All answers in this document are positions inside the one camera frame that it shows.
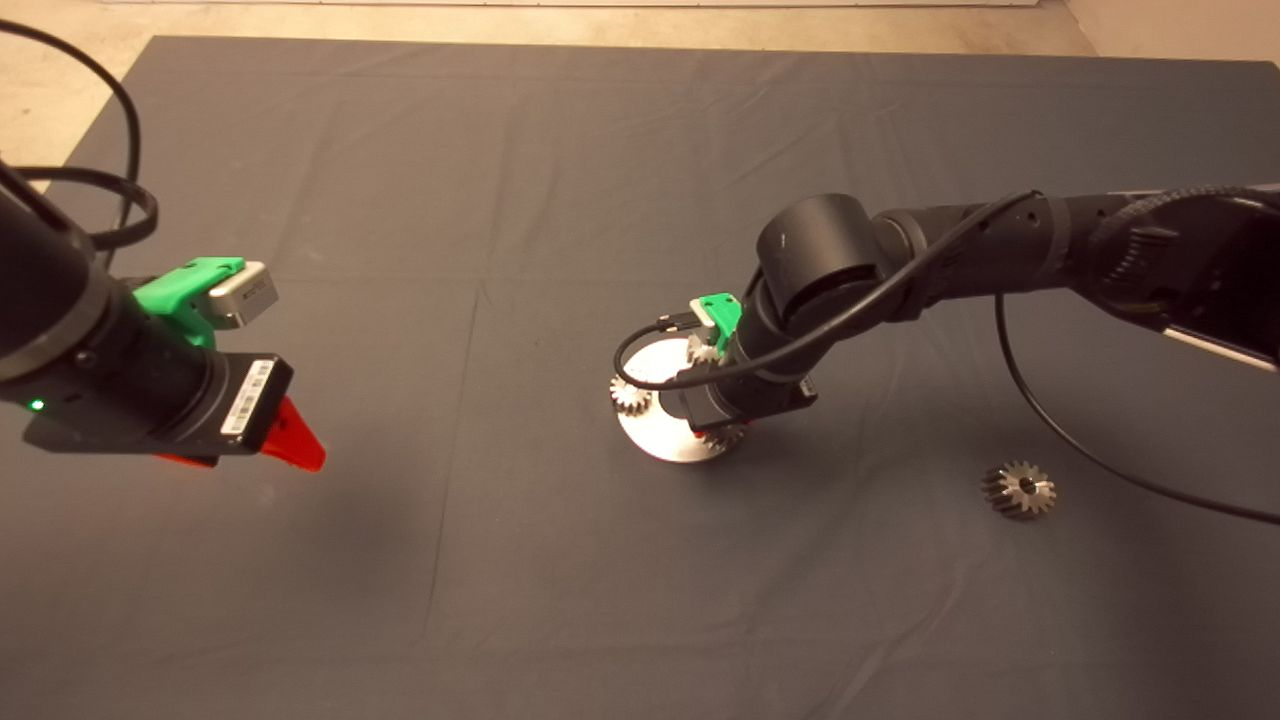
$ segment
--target silver disc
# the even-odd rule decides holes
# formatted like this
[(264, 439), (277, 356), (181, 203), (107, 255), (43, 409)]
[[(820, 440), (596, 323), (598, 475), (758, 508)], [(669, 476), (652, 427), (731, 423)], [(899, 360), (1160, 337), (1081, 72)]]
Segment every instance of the silver disc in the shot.
[[(636, 379), (662, 382), (690, 366), (685, 338), (659, 340), (640, 348), (623, 368)], [(668, 462), (701, 462), (723, 455), (731, 445), (710, 443), (689, 429), (689, 421), (662, 409), (662, 393), (635, 415), (617, 414), (622, 429), (640, 450)]]

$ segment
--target cable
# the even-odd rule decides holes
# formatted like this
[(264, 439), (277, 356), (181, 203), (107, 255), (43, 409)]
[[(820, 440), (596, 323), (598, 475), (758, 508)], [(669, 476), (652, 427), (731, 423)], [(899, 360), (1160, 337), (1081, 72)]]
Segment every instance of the cable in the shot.
[(832, 336), (838, 333), (841, 328), (846, 327), (849, 323), (856, 320), (869, 307), (874, 306), (877, 302), (884, 297), (897, 292), (899, 288), (913, 281), (922, 270), (929, 266), (938, 256), (947, 252), (952, 245), (960, 242), (973, 228), (989, 220), (995, 215), (1005, 211), (1011, 205), (1021, 202), (1023, 200), (1033, 196), (1038, 196), (1039, 192), (1029, 190), (1025, 192), (1016, 192), (1014, 195), (1005, 196), (995, 202), (983, 205), (973, 214), (968, 215), (959, 223), (956, 223), (951, 229), (946, 232), (938, 241), (931, 245), (924, 252), (920, 252), (913, 258), (909, 263), (902, 265), (896, 273), (890, 275), (890, 278), (881, 284), (876, 286), (874, 290), (868, 292), (861, 300), (851, 305), (847, 310), (842, 311), (840, 315), (827, 320), (826, 323), (818, 325), (813, 331), (792, 340), (787, 345), (772, 351), (765, 352), (759, 357), (753, 357), (746, 363), (739, 363), (736, 365), (728, 365), (718, 370), (712, 370), (704, 375), (696, 378), (672, 379), (659, 383), (653, 383), (648, 380), (641, 380), (632, 377), (622, 366), (623, 357), (627, 354), (627, 348), (631, 343), (640, 340), (649, 333), (658, 332), (673, 332), (680, 329), (680, 327), (668, 318), (659, 318), (655, 323), (640, 328), (627, 336), (626, 340), (618, 345), (617, 351), (613, 354), (613, 370), (622, 378), (626, 383), (648, 391), (669, 391), (669, 389), (689, 389), (709, 383), (716, 383), (721, 380), (727, 380), (731, 378), (740, 378), (742, 375), (749, 375), (759, 370), (767, 369), (769, 365), (781, 363), (797, 352), (808, 350), (818, 343), (827, 342)]
[[(15, 23), (13, 20), (0, 19), (0, 32), (9, 35), (15, 35), (18, 37), (26, 37), (27, 40), (33, 40), (47, 45), (55, 50), (60, 50), (73, 59), (79, 61), (82, 65), (93, 72), (108, 87), (111, 88), (111, 95), (120, 104), (124, 110), (124, 126), (128, 133), (128, 149), (124, 164), (124, 178), (132, 184), (138, 182), (138, 169), (142, 164), (142, 123), (138, 119), (138, 109), (133, 104), (133, 97), (129, 96), (129, 91), (124, 90), (120, 81), (115, 79), (110, 72), (97, 63), (93, 58), (90, 58), (79, 47), (76, 47), (65, 40), (49, 35), (45, 31), (36, 29), (29, 26)], [(133, 202), (128, 197), (122, 197), (120, 211), (115, 222), (114, 229), (122, 229), (129, 223), (129, 210), (133, 208)], [(106, 249), (106, 258), (102, 261), (104, 268), (110, 268), (111, 261), (115, 259), (115, 247)]]
[(145, 240), (155, 232), (160, 222), (160, 204), (145, 187), (129, 182), (120, 176), (93, 170), (91, 168), (41, 168), (26, 167), (13, 168), (26, 181), (58, 181), (76, 184), (87, 184), (105, 190), (124, 199), (129, 205), (137, 205), (145, 215), (141, 220), (115, 228), (114, 231), (101, 231), (87, 233), (93, 241), (93, 247), (111, 252), (127, 245), (133, 245)]
[(1048, 429), (1053, 430), (1053, 433), (1057, 437), (1062, 438), (1062, 441), (1066, 445), (1070, 445), (1073, 448), (1075, 448), (1076, 452), (1087, 457), (1091, 462), (1093, 462), (1098, 468), (1102, 468), (1103, 470), (1111, 473), (1112, 475), (1120, 478), (1121, 480), (1132, 486), (1137, 486), (1144, 491), (1149, 491), (1158, 496), (1167, 497), (1169, 500), (1176, 500), (1178, 502), (1185, 502), (1187, 505), (1193, 505), (1203, 510), (1212, 510), (1213, 512), (1231, 515), (1233, 518), (1243, 518), (1245, 520), (1256, 520), (1258, 523), (1267, 523), (1270, 525), (1280, 525), (1280, 515), (1266, 512), (1262, 510), (1254, 510), (1252, 507), (1240, 507), (1238, 505), (1230, 505), (1217, 500), (1210, 500), (1179, 489), (1169, 488), (1162, 484), (1148, 480), (1146, 478), (1125, 473), (1124, 470), (1120, 470), (1119, 468), (1115, 468), (1114, 465), (1110, 465), (1102, 459), (1100, 459), (1097, 455), (1094, 455), (1087, 447), (1084, 447), (1084, 445), (1082, 445), (1080, 441), (1075, 439), (1069, 432), (1066, 432), (1066, 429), (1064, 429), (1062, 425), (1060, 425), (1057, 420), (1055, 420), (1053, 416), (1048, 414), (1048, 410), (1046, 410), (1044, 406), (1041, 405), (1039, 400), (1036, 398), (1036, 393), (1033, 393), (1032, 388), (1027, 384), (1027, 379), (1023, 378), (1023, 373), (1018, 368), (1018, 360), (1014, 357), (1014, 350), (1009, 343), (1009, 328), (1005, 323), (1004, 295), (996, 295), (996, 334), (1000, 337), (1000, 351), (1005, 356), (1005, 366), (1009, 368), (1009, 377), (1014, 380), (1014, 384), (1018, 387), (1018, 392), (1021, 393), (1023, 400), (1025, 400), (1027, 405), (1032, 407), (1032, 411), (1036, 413), (1036, 415), (1041, 420), (1043, 420), (1046, 425), (1048, 425)]

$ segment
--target gear teeth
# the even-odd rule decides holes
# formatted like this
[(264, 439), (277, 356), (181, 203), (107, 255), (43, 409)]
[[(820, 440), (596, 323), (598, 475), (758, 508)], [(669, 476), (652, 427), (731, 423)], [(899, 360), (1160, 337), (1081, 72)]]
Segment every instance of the gear teeth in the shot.
[(746, 434), (746, 425), (733, 424), (716, 428), (713, 430), (707, 430), (701, 434), (703, 442), (707, 447), (713, 450), (726, 451), (739, 442)]
[(613, 379), (609, 380), (609, 400), (613, 401), (614, 411), (622, 415), (639, 415), (649, 409), (653, 393), (613, 375)]
[(708, 345), (696, 334), (689, 336), (689, 347), (685, 350), (685, 361), (690, 365), (718, 365), (719, 351), (714, 345)]
[(1057, 488), (1048, 475), (1027, 462), (1006, 462), (987, 473), (982, 491), (992, 509), (1006, 518), (1030, 520), (1048, 512), (1057, 501)]

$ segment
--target green 3d-printed bracket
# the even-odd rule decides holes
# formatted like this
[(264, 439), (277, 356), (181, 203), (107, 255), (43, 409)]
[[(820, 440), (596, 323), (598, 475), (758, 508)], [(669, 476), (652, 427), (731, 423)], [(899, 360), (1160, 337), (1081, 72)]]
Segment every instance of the green 3d-printed bracket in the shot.
[(737, 322), (742, 319), (742, 305), (730, 292), (704, 295), (698, 299), (698, 305), (701, 306), (707, 316), (716, 324), (712, 328), (712, 341), (716, 343), (716, 351), (724, 355), (724, 348), (728, 347), (728, 338), (733, 337)]
[(196, 297), (244, 269), (243, 258), (196, 258), (133, 291), (148, 315), (169, 323), (198, 347), (214, 347), (214, 327), (196, 310)]

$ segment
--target barcode label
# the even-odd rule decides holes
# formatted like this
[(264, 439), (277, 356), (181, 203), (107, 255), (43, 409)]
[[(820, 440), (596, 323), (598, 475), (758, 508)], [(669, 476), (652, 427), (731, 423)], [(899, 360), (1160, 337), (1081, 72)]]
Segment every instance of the barcode label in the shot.
[(227, 419), (223, 420), (224, 436), (238, 436), (244, 432), (244, 425), (248, 424), (248, 418), (253, 414), (253, 407), (257, 406), (257, 398), (262, 395), (262, 386), (266, 384), (266, 378), (271, 375), (274, 366), (275, 360), (255, 360), (248, 366), (248, 374), (244, 375), (244, 382), (241, 383), (241, 389), (236, 393), (236, 401), (232, 402), (232, 409), (227, 413)]

